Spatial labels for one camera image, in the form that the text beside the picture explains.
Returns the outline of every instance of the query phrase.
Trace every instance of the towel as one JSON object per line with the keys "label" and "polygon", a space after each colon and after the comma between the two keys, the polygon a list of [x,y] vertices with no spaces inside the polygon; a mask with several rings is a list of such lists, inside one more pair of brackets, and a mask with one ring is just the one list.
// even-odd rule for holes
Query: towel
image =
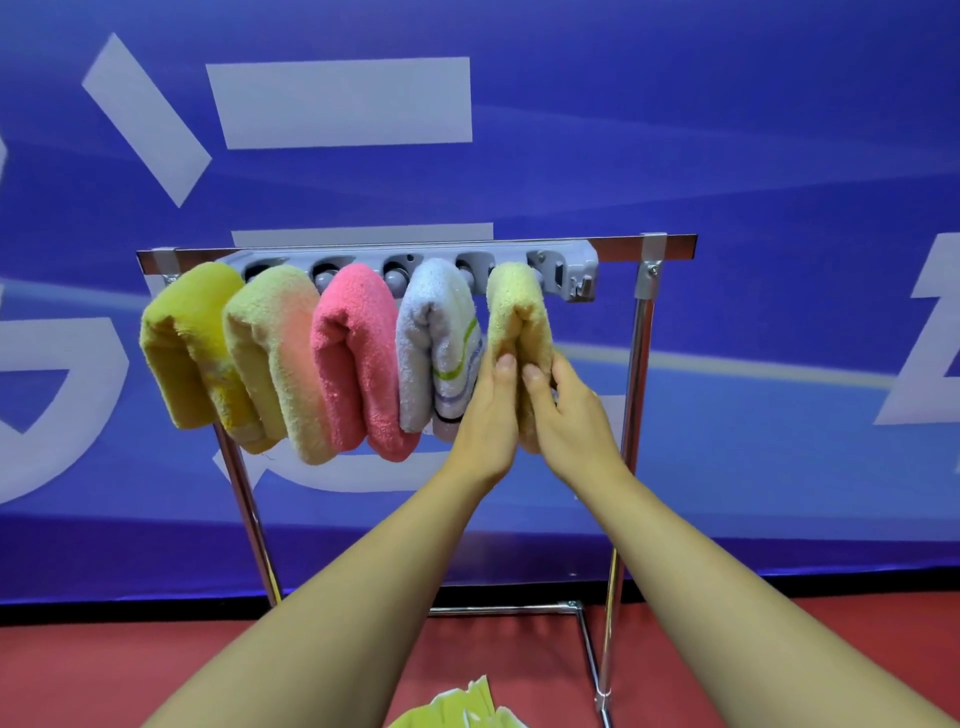
{"label": "towel", "polygon": [[441,692],[428,705],[407,711],[390,728],[526,728],[507,708],[493,707],[487,676],[465,691]]}
{"label": "towel", "polygon": [[224,335],[267,436],[290,436],[297,456],[322,465],[337,451],[327,434],[326,407],[310,349],[320,294],[292,265],[260,273],[227,303]]}
{"label": "towel", "polygon": [[400,429],[396,315],[390,288],[362,263],[333,277],[313,313],[310,345],[338,452],[366,435],[374,452],[398,463],[420,441]]}
{"label": "towel", "polygon": [[476,384],[483,336],[457,267],[429,258],[414,271],[396,319],[400,428],[452,443]]}
{"label": "towel", "polygon": [[226,263],[203,263],[184,273],[143,311],[140,349],[154,373],[170,419],[180,429],[219,420],[240,447],[257,454],[267,437],[227,351],[222,314],[243,288]]}
{"label": "towel", "polygon": [[[524,364],[536,364],[549,380],[553,337],[543,305],[543,292],[533,269],[524,263],[496,266],[487,281],[487,307],[490,310],[487,346],[493,360],[509,352],[516,357],[521,370]],[[527,452],[539,453],[534,408],[521,377],[516,378],[516,421],[520,445]]]}

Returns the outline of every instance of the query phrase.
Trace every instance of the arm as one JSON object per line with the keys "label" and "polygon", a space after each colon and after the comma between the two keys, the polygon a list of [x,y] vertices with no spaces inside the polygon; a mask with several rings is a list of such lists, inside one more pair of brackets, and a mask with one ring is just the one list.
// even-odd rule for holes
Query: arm
{"label": "arm", "polygon": [[597,396],[562,357],[559,401],[523,376],[550,468],[610,536],[670,641],[737,728],[955,723],[673,513],[620,460]]}
{"label": "arm", "polygon": [[149,728],[383,725],[481,498],[516,452],[516,362],[484,361],[443,468],[204,666]]}

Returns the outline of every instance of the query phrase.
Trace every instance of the forearm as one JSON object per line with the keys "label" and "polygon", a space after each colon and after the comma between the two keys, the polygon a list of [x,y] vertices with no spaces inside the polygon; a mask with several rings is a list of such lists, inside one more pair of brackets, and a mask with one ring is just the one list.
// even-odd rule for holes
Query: forearm
{"label": "forearm", "polygon": [[379,726],[485,493],[443,470],[220,653],[152,728]]}
{"label": "forearm", "polygon": [[670,511],[625,468],[574,490],[728,725],[956,725]]}

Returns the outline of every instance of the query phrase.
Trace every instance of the red carpet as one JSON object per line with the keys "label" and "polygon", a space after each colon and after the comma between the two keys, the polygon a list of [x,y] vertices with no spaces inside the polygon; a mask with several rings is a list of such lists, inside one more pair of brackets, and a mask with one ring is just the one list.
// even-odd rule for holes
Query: red carpet
{"label": "red carpet", "polygon": [[[960,718],[960,594],[809,599],[803,606],[914,689]],[[600,614],[591,615],[599,627]],[[710,728],[720,720],[642,605],[623,610],[620,726]],[[247,625],[99,624],[0,629],[4,728],[133,728]],[[568,617],[431,619],[390,717],[487,674],[498,704],[531,728],[595,725],[592,691]]]}

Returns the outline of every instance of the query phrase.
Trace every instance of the yellow towel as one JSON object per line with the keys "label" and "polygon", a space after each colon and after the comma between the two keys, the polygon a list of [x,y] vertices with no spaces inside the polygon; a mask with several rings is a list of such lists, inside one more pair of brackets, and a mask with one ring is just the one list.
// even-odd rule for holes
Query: yellow towel
{"label": "yellow towel", "polygon": [[526,728],[507,708],[493,708],[487,676],[459,688],[441,692],[429,704],[407,711],[390,728]]}
{"label": "yellow towel", "polygon": [[[550,379],[553,337],[543,305],[543,292],[533,269],[523,263],[496,266],[487,281],[487,308],[490,310],[487,340],[494,360],[509,352],[520,367],[536,364]],[[520,377],[516,380],[516,420],[520,444],[527,452],[539,453],[534,408]]]}
{"label": "yellow towel", "polygon": [[307,465],[337,454],[310,348],[320,294],[299,268],[277,265],[247,283],[224,308],[224,335],[267,436],[290,436]]}
{"label": "yellow towel", "polygon": [[242,287],[240,274],[226,263],[203,263],[184,273],[144,310],[140,349],[174,425],[193,429],[219,419],[238,445],[256,454],[276,441],[266,437],[230,361],[221,320]]}

